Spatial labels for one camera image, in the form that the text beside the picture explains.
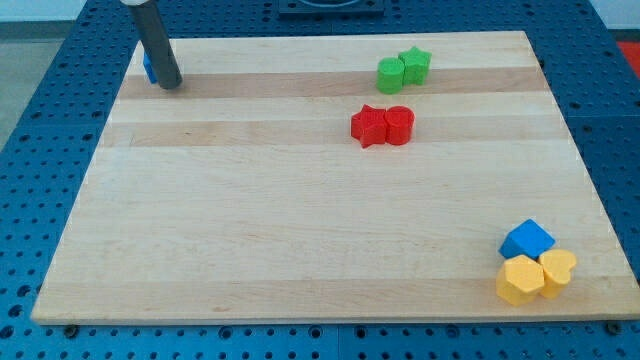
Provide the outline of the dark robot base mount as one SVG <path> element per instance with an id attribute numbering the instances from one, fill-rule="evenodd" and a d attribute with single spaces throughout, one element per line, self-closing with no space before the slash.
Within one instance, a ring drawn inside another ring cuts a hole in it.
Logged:
<path id="1" fill-rule="evenodd" d="M 381 15 L 384 0 L 276 0 L 280 17 Z"/>

